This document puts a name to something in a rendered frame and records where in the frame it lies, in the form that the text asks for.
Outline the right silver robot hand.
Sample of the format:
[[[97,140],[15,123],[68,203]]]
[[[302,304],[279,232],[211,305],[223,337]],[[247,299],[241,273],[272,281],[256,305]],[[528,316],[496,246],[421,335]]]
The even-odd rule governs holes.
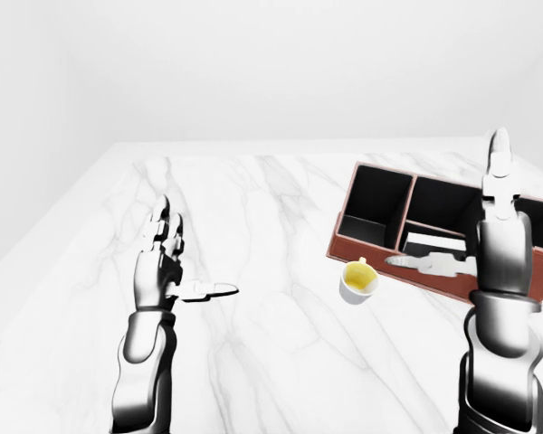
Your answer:
[[[457,260],[448,252],[431,252],[421,258],[395,255],[385,263],[449,278],[474,275],[481,290],[526,296],[532,276],[530,219],[515,208],[519,185],[504,127],[491,137],[481,188],[483,215],[477,223],[478,247],[473,259]]]

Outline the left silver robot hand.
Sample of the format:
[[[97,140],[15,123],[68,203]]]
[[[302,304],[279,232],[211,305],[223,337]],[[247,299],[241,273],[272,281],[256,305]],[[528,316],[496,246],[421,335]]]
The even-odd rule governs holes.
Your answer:
[[[180,213],[170,210],[170,202],[160,195],[144,226],[142,250],[134,272],[135,306],[138,310],[170,310],[177,300],[204,302],[214,297],[237,294],[230,283],[183,280],[179,256],[183,254],[184,224]]]

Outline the white book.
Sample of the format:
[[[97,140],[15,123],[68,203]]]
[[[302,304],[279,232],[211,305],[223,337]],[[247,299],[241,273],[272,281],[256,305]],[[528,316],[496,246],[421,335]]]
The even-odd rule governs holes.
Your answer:
[[[466,251],[466,242],[463,239],[409,232],[406,237],[404,251],[424,248]]]

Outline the red-brown desk caddy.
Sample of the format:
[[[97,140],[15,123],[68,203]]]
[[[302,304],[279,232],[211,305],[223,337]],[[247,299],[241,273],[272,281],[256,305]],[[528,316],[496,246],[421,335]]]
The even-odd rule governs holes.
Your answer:
[[[543,199],[522,195],[518,210],[531,221],[533,274],[529,295],[543,300]],[[386,264],[404,251],[410,233],[463,240],[466,252],[477,250],[476,225],[481,218],[481,189],[429,176],[357,164],[347,198],[334,227],[328,255],[345,261],[363,257],[380,273],[433,292],[468,301],[475,277],[425,275]]]

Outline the white mug yellow inside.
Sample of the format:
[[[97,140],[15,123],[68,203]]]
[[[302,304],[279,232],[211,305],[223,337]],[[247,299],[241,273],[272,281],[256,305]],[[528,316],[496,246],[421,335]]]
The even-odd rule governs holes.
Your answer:
[[[351,305],[364,303],[377,290],[379,275],[364,257],[348,262],[339,281],[340,296]]]

